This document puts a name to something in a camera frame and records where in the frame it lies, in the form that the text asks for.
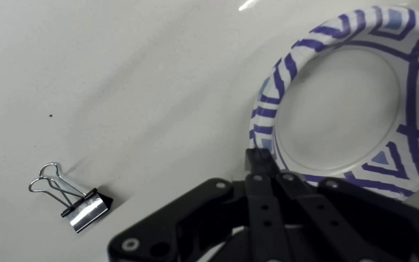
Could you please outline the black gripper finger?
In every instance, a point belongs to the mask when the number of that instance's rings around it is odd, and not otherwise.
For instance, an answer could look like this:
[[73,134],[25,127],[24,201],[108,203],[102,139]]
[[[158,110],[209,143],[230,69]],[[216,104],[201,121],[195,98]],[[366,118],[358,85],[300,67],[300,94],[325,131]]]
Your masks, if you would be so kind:
[[248,149],[246,169],[249,178],[274,179],[281,174],[273,153],[268,149]]

